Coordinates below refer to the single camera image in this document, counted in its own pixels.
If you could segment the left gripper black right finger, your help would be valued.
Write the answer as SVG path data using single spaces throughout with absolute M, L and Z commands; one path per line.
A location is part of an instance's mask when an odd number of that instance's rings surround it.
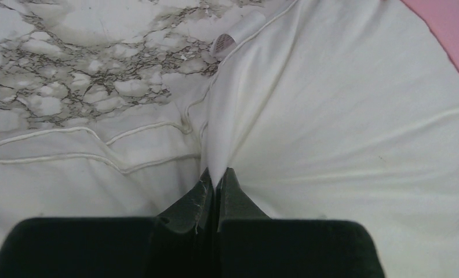
M 359 223 L 273 219 L 229 168 L 216 188 L 219 277 L 384 277 L 373 239 Z

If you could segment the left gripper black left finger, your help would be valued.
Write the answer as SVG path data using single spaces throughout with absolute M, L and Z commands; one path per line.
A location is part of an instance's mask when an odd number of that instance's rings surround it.
M 0 248 L 0 277 L 208 277 L 213 185 L 150 217 L 31 218 Z

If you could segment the white pillow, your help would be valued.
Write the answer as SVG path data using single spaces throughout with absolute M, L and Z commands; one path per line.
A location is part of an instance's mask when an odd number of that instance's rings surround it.
M 0 247 L 31 217 L 148 216 L 227 168 L 273 219 L 346 220 L 387 277 L 459 277 L 459 107 L 407 97 L 402 1 L 286 1 L 164 104 L 0 132 Z

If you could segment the pink floral pillowcase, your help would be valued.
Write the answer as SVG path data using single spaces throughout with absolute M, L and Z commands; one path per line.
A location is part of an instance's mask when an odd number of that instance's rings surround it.
M 407 97 L 423 112 L 459 107 L 459 1 L 402 1 Z

